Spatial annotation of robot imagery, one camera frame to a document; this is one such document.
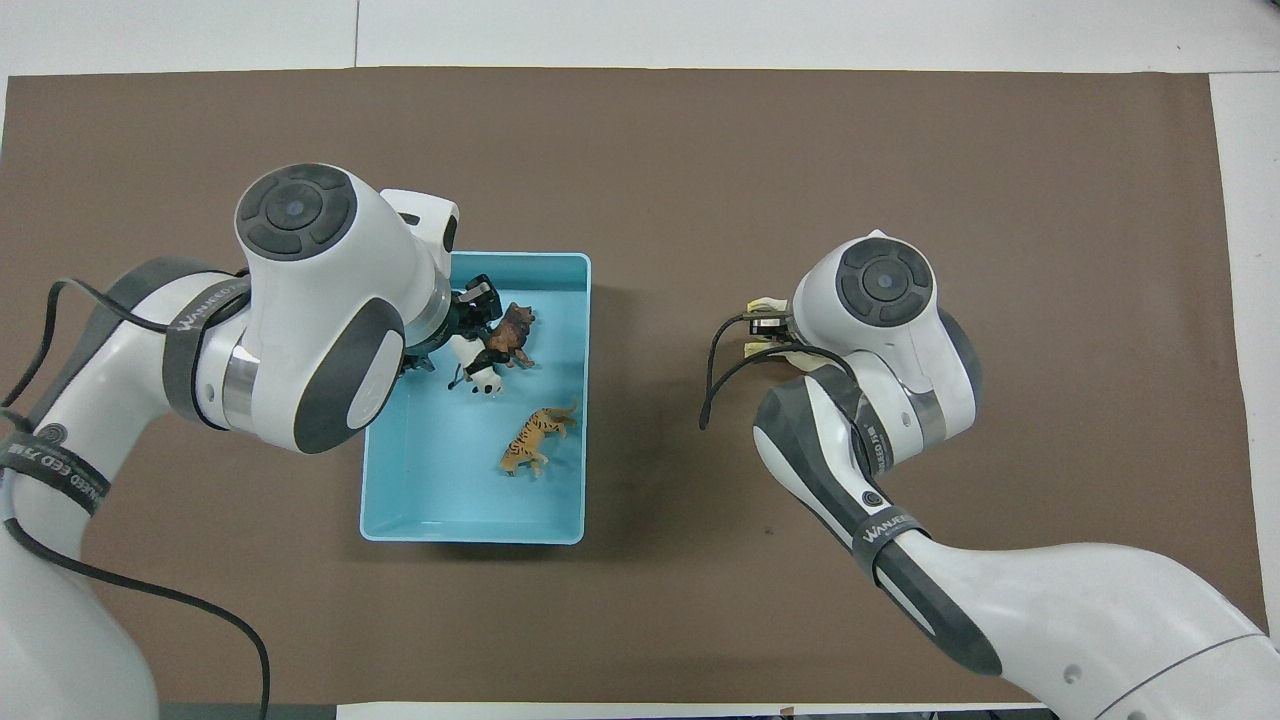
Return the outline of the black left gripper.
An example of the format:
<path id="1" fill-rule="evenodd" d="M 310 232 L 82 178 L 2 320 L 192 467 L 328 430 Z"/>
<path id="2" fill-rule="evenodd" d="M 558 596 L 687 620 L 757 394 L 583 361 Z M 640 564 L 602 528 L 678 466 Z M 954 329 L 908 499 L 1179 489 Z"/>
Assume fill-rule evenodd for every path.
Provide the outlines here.
<path id="1" fill-rule="evenodd" d="M 475 340 L 481 329 L 488 329 L 502 314 L 500 296 L 488 275 L 475 275 L 458 296 L 451 299 L 442 327 L 428 337 L 428 351 L 434 352 L 453 337 Z M 407 348 L 403 373 L 435 372 L 429 352 Z"/>

